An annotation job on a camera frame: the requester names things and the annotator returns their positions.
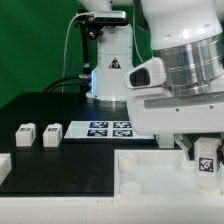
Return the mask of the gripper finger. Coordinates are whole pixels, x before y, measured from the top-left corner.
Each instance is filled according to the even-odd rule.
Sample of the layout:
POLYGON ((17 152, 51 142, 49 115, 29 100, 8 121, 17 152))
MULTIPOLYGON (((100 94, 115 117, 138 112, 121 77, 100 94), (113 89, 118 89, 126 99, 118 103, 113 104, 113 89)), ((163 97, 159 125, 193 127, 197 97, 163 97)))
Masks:
POLYGON ((220 167, 221 164, 224 162, 224 148, 223 148, 223 141, 218 139, 218 147, 216 150, 217 154, 217 167, 220 167))

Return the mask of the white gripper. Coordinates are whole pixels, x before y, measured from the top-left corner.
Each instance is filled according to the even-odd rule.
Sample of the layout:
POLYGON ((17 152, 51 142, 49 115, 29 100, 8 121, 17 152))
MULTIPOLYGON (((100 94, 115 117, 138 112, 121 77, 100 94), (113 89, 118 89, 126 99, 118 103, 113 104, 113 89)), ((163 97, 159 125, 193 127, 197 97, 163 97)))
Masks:
POLYGON ((224 132, 224 92, 165 97, 159 90, 138 89, 128 96, 127 109, 138 134, 177 134, 175 143, 190 161, 194 160, 194 143, 182 134, 224 132))

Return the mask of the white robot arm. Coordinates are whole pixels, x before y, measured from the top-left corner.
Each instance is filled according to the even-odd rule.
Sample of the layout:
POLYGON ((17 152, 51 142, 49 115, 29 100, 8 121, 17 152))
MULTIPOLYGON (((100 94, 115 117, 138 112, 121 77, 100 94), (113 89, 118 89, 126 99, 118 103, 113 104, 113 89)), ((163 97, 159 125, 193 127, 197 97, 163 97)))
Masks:
POLYGON ((90 98, 125 102, 139 134, 198 134, 198 164, 224 164, 224 0, 79 0, 101 30, 90 98), (151 59, 133 66, 132 5, 151 34, 151 59))

